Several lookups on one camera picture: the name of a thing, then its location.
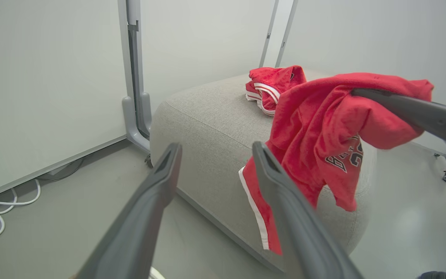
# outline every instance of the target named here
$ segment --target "black cable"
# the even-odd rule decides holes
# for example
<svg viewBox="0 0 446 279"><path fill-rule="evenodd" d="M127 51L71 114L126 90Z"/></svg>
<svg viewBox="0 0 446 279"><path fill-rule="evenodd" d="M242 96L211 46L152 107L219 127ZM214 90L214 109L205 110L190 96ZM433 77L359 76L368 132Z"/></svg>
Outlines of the black cable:
<svg viewBox="0 0 446 279"><path fill-rule="evenodd" d="M66 174L66 175L64 175L64 176L57 177L57 178L40 178L40 177L37 177L37 179L42 180L42 181L57 181L57 180L61 180L61 179L63 179L63 178L67 178L67 177L69 177L69 176L71 176L72 174L74 174L74 173L77 172L77 170L78 170L78 169L82 166L82 164L84 163L86 157L87 157L87 156L82 157L82 160L80 161L80 163L78 164L78 166L77 166L71 173L68 173L68 174Z"/></svg>

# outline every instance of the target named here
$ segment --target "clothing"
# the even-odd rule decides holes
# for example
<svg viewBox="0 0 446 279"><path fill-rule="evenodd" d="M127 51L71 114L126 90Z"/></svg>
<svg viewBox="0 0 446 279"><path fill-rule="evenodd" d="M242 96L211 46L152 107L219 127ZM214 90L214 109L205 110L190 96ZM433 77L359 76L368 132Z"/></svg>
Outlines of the clothing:
<svg viewBox="0 0 446 279"><path fill-rule="evenodd" d="M269 116L274 116L281 94L306 82L306 76L301 66L253 69L250 71L249 77L252 80L245 85L246 99L257 101L259 108Z"/></svg>
<svg viewBox="0 0 446 279"><path fill-rule="evenodd" d="M314 208L327 184L338 206L356 209L354 194L363 157L360 138L375 148L390 149L423 132L380 104L350 95L353 88L387 90L430 101L433 86L427 80L356 73L317 79L281 94L266 145ZM256 214L264 249L281 254L253 158L239 175Z"/></svg>

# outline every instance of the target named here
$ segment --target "whiteboard stand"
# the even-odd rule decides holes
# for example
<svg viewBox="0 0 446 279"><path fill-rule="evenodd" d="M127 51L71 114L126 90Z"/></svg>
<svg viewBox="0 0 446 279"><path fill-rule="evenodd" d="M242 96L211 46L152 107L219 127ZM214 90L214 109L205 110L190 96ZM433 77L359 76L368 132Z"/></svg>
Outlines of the whiteboard stand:
<svg viewBox="0 0 446 279"><path fill-rule="evenodd" d="M266 51L268 50L269 38L273 29L276 9L278 8L278 1L275 0L273 12L271 13L271 20L269 22L268 32L262 50L259 67L262 67ZM283 37L283 45L280 54L283 54L283 47L288 37L288 30L292 24L293 13L295 12L297 0L294 0L292 12L287 23L287 31ZM127 26L129 30L129 52L130 52L130 66L132 71L132 85L133 85L133 99L131 97L124 97L122 106L124 109L125 126L127 132L127 139L138 146L141 150L150 153L149 137L151 133L151 101L149 94L144 92L144 75L142 72L142 34L140 27L140 0L126 0L127 12Z"/></svg>
<svg viewBox="0 0 446 279"><path fill-rule="evenodd" d="M275 68L280 67L283 51L285 51L285 43L288 40L288 34L290 34L290 28L292 27L293 17L295 16L298 2L299 0L293 0L292 9L290 10L290 15L288 16L288 21L286 23L285 34L283 34L283 40L281 41L280 52L278 53L278 58L276 59L276 64L274 66Z"/></svg>

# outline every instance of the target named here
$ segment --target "metal frame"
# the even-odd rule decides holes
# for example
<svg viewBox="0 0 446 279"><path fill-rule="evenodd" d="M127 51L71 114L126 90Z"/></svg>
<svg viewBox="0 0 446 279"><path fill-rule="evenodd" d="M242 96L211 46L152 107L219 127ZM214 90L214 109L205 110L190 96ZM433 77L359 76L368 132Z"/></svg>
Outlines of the metal frame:
<svg viewBox="0 0 446 279"><path fill-rule="evenodd" d="M292 10L290 11L290 17L288 19L285 35L283 37L282 46L280 48L280 54L276 62L276 67L279 66L281 57L283 55L283 49L285 48L285 42L288 38L290 26L292 26L293 15L295 14L295 8L297 1L294 0ZM268 50L269 38L273 30L274 18L276 16L276 10L278 9L279 0L275 0L273 12L271 13L271 20L269 21L268 32L266 34L266 40L264 48L262 50L261 60L259 67L264 65L264 60ZM140 26L140 0L126 0L126 6L120 7L120 21L122 22L123 14L126 14L127 33L128 33L128 50L124 46L124 62L125 71L131 71L131 78L126 77L127 87L129 87L129 93L133 88L133 93L128 97L124 97L122 100L122 106L124 110L125 126L127 132L127 138L136 146L150 152L149 137L151 134L151 101L149 94L144 91L144 78L142 71L142 33ZM122 35L122 41L126 44L126 37Z"/></svg>
<svg viewBox="0 0 446 279"><path fill-rule="evenodd" d="M288 34L290 34L290 28L292 27L293 17L295 16L295 10L297 9L297 2L299 0L293 0L292 9L290 10L290 16L288 16L288 21L285 28L285 34L283 34L283 40L281 41L280 52L278 53L278 58L276 59L275 68L280 67L281 57L283 57L283 51L285 50L285 44L288 40Z"/></svg>
<svg viewBox="0 0 446 279"><path fill-rule="evenodd" d="M124 97L122 100L125 126L129 141L149 153L152 115L149 94L144 92L140 0L127 0L125 9L133 87L133 96Z"/></svg>
<svg viewBox="0 0 446 279"><path fill-rule="evenodd" d="M261 61L259 62L259 68L264 65L264 59L266 58L266 52L268 51L269 38L273 30L274 17L276 16L276 10L278 9L278 3L280 0L274 0L273 12L271 13L271 20L269 21L268 32L266 34L266 40L264 41L264 48L262 49Z"/></svg>

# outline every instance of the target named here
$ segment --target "printed number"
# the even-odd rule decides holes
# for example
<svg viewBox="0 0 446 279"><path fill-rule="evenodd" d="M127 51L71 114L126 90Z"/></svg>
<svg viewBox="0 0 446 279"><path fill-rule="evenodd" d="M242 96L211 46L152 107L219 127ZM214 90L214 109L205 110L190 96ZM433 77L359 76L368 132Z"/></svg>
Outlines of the printed number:
<svg viewBox="0 0 446 279"><path fill-rule="evenodd" d="M357 146L357 151L354 151L354 148L350 147L348 149L352 154L350 154L350 163L353 166L358 167L362 163L362 145L359 143Z"/></svg>
<svg viewBox="0 0 446 279"><path fill-rule="evenodd" d="M347 168L345 167L345 164L341 161L342 159L345 159L350 154L350 158L349 158L350 163L353 166L358 167L361 165L362 158L363 158L363 150L362 150L361 142L359 142L359 144L357 145L356 150L354 150L354 148L351 146L349 147L348 150L350 153L345 152L345 153L342 153L337 156L326 157L324 160L327 161L328 163L332 164L333 166L336 166L337 168L343 170L345 173L347 173Z"/></svg>

